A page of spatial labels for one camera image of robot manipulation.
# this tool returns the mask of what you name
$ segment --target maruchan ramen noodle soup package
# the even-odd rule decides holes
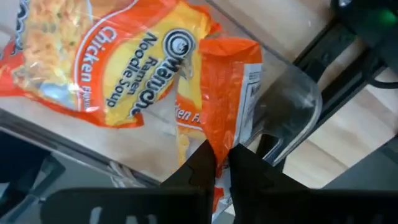
[[[217,160],[214,211],[231,200],[226,157],[252,134],[259,98],[262,50],[253,40],[224,37],[200,41],[200,72],[180,76],[176,99],[180,163],[208,139]]]
[[[183,0],[21,0],[17,24],[0,59],[0,95],[114,128],[143,125],[142,110],[218,28]]]

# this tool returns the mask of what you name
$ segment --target maruchan logo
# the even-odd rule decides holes
[[[184,58],[195,48],[195,41],[186,30],[172,30],[165,36],[163,48],[169,57]]]
[[[154,74],[146,82],[138,100],[130,110],[134,116],[154,104],[157,94],[163,90],[180,69],[184,59],[195,49],[195,39],[187,30],[174,29],[166,34],[163,40],[163,50],[166,58],[155,69]]]

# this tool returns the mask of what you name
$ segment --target nutrition label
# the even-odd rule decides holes
[[[251,137],[254,107],[260,94],[261,72],[261,63],[244,65],[244,80],[242,84],[238,119],[236,120],[236,127],[238,128],[235,133],[235,136],[239,136],[236,140],[240,143],[246,142]]]

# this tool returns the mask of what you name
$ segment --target wooden table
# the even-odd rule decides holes
[[[216,2],[257,38],[291,61],[333,16],[328,8],[329,0]],[[0,21],[13,21],[15,14],[11,12],[16,12],[16,1],[0,4],[7,5],[0,7]],[[320,88],[327,86],[362,49],[360,41],[347,49],[325,72]],[[386,71],[379,78],[393,80],[394,76]],[[393,137],[398,128],[397,97],[397,90],[367,86],[289,156],[285,173],[309,187],[323,187]],[[115,161],[144,170],[156,179],[164,180],[177,168],[175,139],[162,134],[161,130],[97,128],[25,98],[2,98],[0,107]],[[143,140],[148,136],[155,141],[148,144]]]
[[[333,17],[329,0],[216,0],[253,34],[293,60]],[[324,89],[364,49],[346,49],[319,82]],[[386,70],[379,80],[397,78]],[[398,130],[398,90],[367,86],[287,159],[285,173],[309,187],[323,187],[390,140]]]

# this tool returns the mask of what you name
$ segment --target black cable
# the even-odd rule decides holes
[[[375,52],[371,51],[369,55],[366,57],[364,66],[362,69],[362,76],[368,81],[368,83],[376,88],[381,89],[398,89],[398,82],[380,82],[373,78],[372,68],[377,64],[380,63],[380,58],[376,55]]]

